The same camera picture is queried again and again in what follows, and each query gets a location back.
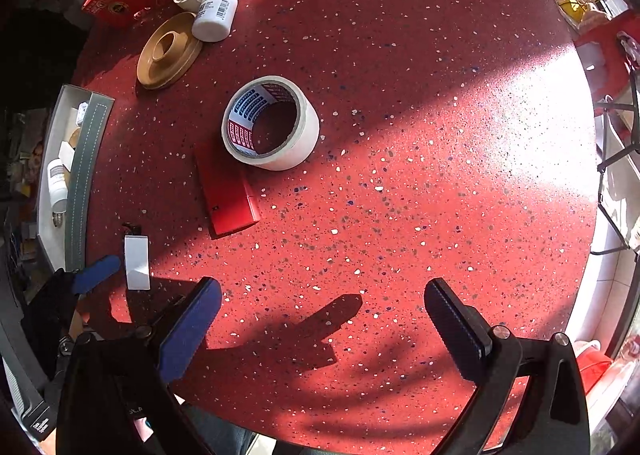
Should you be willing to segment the large masking tape roll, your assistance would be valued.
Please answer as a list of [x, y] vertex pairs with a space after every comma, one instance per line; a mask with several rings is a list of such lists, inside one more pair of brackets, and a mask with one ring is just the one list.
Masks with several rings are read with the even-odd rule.
[[303, 91], [281, 76], [257, 78], [224, 111], [221, 138], [236, 160], [269, 171], [292, 169], [316, 146], [319, 117]]

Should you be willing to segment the white rectangular box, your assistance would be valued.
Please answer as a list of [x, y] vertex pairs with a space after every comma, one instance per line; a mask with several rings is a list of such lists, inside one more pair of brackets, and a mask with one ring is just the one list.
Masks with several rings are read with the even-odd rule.
[[64, 168], [68, 172], [72, 172], [75, 149], [70, 143], [63, 141], [58, 150], [58, 159], [62, 161]]

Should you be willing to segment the tan foam ring disc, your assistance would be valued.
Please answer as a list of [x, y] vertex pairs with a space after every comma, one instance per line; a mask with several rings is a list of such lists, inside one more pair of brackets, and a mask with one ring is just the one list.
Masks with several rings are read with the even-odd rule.
[[[66, 142], [70, 143], [70, 145], [73, 146], [73, 148], [75, 149], [76, 152], [76, 148], [79, 142], [79, 137], [81, 134], [81, 129], [80, 128], [76, 128], [72, 134], [70, 134], [70, 136], [68, 137], [68, 139], [66, 140]], [[65, 184], [66, 185], [70, 185], [70, 172], [68, 172], [65, 168], [64, 168], [64, 180], [65, 180]]]

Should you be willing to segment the small white pill bottle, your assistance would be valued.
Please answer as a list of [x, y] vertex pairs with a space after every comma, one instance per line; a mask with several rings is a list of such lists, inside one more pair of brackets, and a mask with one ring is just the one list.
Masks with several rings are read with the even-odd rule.
[[192, 34], [207, 43], [220, 42], [231, 32], [239, 0], [203, 0], [196, 14]]

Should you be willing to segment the grey white storage tray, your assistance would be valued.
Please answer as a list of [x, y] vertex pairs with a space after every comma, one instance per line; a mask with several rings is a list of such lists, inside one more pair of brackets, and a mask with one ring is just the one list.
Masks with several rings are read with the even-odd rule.
[[[77, 107], [88, 102], [82, 126], [75, 123]], [[37, 238], [51, 270], [80, 270], [86, 265], [86, 238], [91, 184], [100, 145], [114, 100], [79, 86], [63, 85], [51, 111], [44, 139], [39, 193], [37, 199]], [[63, 141], [81, 129], [79, 142], [67, 185], [67, 208], [64, 224], [57, 229], [52, 222], [48, 192], [47, 164], [58, 159]]]

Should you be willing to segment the tan spool with hub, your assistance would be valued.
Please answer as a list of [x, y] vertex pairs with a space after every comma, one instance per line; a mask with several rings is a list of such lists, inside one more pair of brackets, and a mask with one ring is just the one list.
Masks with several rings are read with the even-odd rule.
[[138, 82], [159, 90], [180, 79], [201, 53], [203, 43], [192, 34], [195, 15], [182, 12], [163, 22], [145, 43], [137, 63]]

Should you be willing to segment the white power plug adapter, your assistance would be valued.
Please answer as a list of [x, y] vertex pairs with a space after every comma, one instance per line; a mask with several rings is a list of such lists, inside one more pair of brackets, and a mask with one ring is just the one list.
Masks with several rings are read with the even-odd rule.
[[77, 124], [77, 126], [82, 126], [82, 123], [84, 122], [87, 114], [88, 107], [88, 102], [82, 102], [78, 105], [75, 119], [75, 123]]

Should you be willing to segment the white red flat box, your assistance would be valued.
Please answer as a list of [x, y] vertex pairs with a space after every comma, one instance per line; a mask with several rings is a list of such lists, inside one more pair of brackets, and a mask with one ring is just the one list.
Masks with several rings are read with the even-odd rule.
[[195, 146], [194, 161], [213, 238], [248, 229], [260, 220], [244, 164], [228, 153], [220, 134]]

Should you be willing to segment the large white plastic bottle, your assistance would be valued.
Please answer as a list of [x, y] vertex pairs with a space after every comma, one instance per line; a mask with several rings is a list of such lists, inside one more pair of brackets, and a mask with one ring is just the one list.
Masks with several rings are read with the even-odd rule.
[[65, 213], [67, 208], [68, 190], [64, 173], [65, 167], [60, 158], [53, 159], [47, 164], [47, 182], [51, 211], [56, 214]]

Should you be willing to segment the black folding rack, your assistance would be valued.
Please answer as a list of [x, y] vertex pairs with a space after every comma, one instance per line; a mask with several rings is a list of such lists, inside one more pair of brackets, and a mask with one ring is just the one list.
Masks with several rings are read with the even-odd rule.
[[[598, 209], [620, 241], [619, 246], [600, 251], [600, 255], [628, 249], [638, 256], [639, 167], [634, 162], [634, 155], [639, 154], [639, 42], [625, 31], [617, 33], [616, 39], [626, 59], [631, 102], [616, 103], [606, 96], [596, 104], [596, 116], [602, 118], [602, 154], [597, 167]], [[628, 145], [612, 123], [616, 111], [631, 113]]]

